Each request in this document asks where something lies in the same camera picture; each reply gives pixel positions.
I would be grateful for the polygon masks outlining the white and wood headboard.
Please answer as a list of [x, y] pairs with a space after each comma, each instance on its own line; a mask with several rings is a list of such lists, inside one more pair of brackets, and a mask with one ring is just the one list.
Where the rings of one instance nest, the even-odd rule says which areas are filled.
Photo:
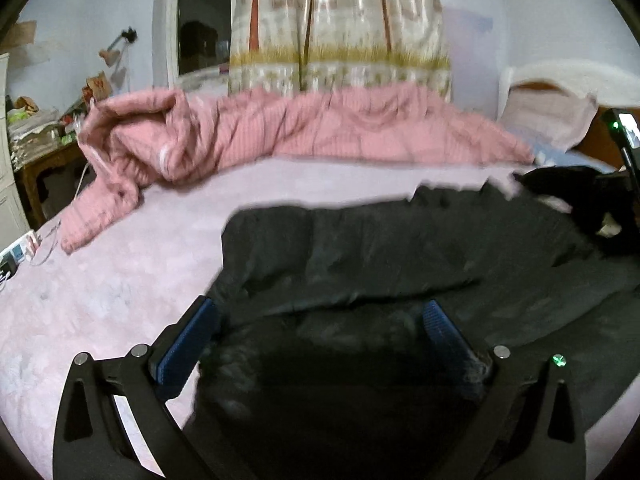
[[586, 156], [601, 168], [618, 169], [623, 166], [618, 147], [608, 134], [602, 115], [609, 108], [630, 110], [639, 115], [639, 77], [612, 65], [597, 62], [568, 60], [549, 61], [525, 65], [507, 70], [501, 81], [503, 108], [509, 92], [515, 87], [531, 89], [564, 89], [576, 96], [593, 96], [598, 103], [598, 112], [591, 123], [585, 139], [566, 152], [551, 146], [529, 142], [536, 156], [546, 164], [567, 162], [574, 164]]

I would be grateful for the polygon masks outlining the pink quilt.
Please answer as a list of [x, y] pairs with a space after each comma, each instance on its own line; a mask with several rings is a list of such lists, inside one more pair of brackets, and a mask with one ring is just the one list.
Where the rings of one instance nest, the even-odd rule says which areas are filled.
[[96, 173], [61, 214], [66, 254], [140, 204], [142, 188], [190, 186], [271, 156], [424, 166], [529, 165], [532, 149], [495, 122], [414, 82], [280, 96], [151, 89], [93, 105], [77, 143]]

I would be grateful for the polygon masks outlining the pink desk lamp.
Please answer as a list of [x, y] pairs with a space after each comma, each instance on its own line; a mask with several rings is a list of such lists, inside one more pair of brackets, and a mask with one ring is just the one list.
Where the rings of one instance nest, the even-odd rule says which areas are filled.
[[137, 39], [137, 31], [132, 27], [128, 27], [124, 29], [107, 48], [99, 50], [99, 57], [102, 58], [107, 67], [112, 67], [122, 55], [122, 51], [130, 44], [136, 42]]

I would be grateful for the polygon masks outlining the black shiny jacket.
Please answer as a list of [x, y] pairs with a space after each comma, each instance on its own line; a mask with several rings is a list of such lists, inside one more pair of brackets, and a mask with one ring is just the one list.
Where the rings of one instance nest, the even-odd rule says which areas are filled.
[[514, 197], [421, 186], [236, 212], [186, 424], [212, 477], [431, 478], [487, 396], [498, 344], [535, 365], [562, 353], [585, 425], [612, 408], [639, 371], [626, 188], [586, 167], [520, 183]]

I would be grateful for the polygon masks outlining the white power strip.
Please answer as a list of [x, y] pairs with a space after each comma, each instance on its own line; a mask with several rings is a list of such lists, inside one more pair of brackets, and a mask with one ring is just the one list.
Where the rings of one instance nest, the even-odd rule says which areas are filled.
[[29, 230], [2, 250], [1, 271], [14, 272], [22, 262], [35, 257], [39, 246], [39, 236], [34, 230]]

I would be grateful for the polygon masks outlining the white drawer cabinet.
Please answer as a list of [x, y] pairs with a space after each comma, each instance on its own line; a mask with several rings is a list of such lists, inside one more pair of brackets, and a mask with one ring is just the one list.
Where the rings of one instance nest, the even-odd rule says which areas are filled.
[[8, 116], [6, 116], [6, 75], [10, 56], [0, 60], [0, 246], [6, 249], [30, 230], [18, 194], [11, 162]]

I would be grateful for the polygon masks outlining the cluttered wooden desk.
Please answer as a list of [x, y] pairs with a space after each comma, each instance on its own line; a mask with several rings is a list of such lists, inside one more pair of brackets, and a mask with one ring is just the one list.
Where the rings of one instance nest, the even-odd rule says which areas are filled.
[[47, 221], [38, 188], [41, 175], [85, 159], [77, 143], [78, 134], [94, 102], [112, 93], [106, 73], [101, 72], [86, 80], [81, 97], [63, 114], [54, 108], [41, 108], [27, 96], [13, 102], [8, 113], [9, 154], [31, 228], [39, 229]]

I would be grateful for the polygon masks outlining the tree print curtain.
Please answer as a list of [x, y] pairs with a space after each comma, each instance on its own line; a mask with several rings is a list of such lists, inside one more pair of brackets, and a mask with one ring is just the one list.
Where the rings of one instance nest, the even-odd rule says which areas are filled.
[[236, 0], [233, 93], [292, 96], [403, 81], [451, 96], [440, 0]]

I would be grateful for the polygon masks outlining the pink pillow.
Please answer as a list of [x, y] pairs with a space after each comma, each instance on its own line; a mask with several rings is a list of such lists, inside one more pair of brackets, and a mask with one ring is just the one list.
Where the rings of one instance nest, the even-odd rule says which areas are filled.
[[506, 130], [566, 152], [588, 133], [598, 112], [593, 96], [564, 89], [512, 88], [498, 123]]

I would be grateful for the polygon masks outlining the pink floral bed sheet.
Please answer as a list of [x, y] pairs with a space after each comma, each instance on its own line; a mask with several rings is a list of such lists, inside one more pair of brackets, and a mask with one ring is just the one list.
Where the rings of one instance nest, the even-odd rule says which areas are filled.
[[221, 265], [220, 236], [239, 208], [338, 207], [406, 197], [420, 185], [518, 192], [514, 168], [409, 167], [276, 158], [193, 188], [154, 186], [142, 206], [79, 252], [45, 244], [1, 296], [1, 417], [50, 478], [55, 412], [79, 351], [108, 358], [174, 322]]

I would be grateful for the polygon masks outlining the white framed window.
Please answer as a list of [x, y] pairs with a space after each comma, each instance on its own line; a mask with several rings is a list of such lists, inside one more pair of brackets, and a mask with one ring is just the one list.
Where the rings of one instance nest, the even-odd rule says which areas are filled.
[[154, 0], [153, 84], [227, 93], [236, 0]]

